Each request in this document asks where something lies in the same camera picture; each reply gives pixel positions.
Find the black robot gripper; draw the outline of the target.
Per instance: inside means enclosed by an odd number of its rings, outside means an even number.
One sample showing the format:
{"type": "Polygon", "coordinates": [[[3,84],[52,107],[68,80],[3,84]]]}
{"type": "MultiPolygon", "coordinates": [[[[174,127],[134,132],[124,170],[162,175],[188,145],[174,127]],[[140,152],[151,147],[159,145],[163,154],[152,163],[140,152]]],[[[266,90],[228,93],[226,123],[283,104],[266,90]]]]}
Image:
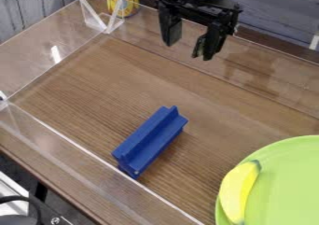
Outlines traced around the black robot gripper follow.
{"type": "Polygon", "coordinates": [[[242,6],[234,0],[158,0],[158,9],[162,40],[168,47],[180,40],[183,19],[211,23],[192,52],[194,58],[210,61],[220,52],[227,35],[235,33],[242,6]]]}

